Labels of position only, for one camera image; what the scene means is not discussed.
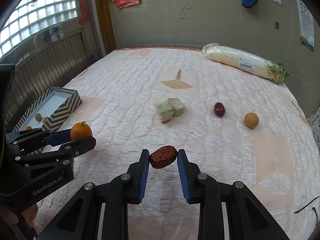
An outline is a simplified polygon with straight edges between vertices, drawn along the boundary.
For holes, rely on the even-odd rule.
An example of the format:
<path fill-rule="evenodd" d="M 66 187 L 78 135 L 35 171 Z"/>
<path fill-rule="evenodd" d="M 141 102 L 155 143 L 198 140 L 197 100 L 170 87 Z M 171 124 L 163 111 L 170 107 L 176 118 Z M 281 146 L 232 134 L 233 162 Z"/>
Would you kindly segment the person's left hand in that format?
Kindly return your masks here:
<path fill-rule="evenodd" d="M 21 212 L 22 217 L 25 219 L 25 222 L 29 227 L 33 227 L 38 209 L 38 205 L 34 204 L 33 206 Z M 3 205 L 1 205 L 0 207 L 0 215 L 4 222 L 7 224 L 17 224 L 19 222 L 19 218 L 17 217 L 17 215 L 13 211 L 5 208 Z"/>

